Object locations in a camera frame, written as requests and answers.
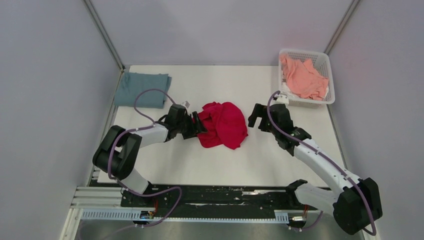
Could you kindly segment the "red t shirt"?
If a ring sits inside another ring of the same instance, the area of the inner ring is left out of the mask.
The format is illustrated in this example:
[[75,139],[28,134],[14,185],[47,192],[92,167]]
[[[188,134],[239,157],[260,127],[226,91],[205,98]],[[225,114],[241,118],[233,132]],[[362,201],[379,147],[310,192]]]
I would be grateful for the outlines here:
[[197,135],[204,148],[224,145],[235,150],[241,147],[248,136],[245,116],[232,102],[207,103],[198,113],[198,117],[206,128],[206,132]]

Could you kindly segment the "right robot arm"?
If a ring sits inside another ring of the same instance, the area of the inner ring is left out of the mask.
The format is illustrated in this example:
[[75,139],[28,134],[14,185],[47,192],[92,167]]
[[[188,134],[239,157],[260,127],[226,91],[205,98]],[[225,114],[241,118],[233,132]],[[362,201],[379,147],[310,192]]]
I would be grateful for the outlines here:
[[328,186],[316,187],[299,179],[288,186],[286,204],[292,209],[301,205],[314,207],[331,214],[338,226],[354,235],[371,226],[368,232],[376,235],[376,220],[383,216],[378,184],[370,177],[362,179],[332,160],[304,129],[294,126],[284,104],[255,104],[248,117],[248,127],[271,133],[278,146],[312,169]]

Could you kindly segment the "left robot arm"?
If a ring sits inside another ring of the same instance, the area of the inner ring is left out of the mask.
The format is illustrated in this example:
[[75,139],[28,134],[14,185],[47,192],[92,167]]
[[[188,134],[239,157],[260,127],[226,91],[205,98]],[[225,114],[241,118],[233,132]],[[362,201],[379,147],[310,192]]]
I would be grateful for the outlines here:
[[206,132],[196,111],[188,113],[185,106],[173,104],[168,113],[152,125],[132,129],[113,125],[95,151],[92,163],[134,194],[133,199],[139,206],[147,207],[155,194],[148,190],[152,184],[135,168],[139,150],[166,143],[178,134],[186,140]]

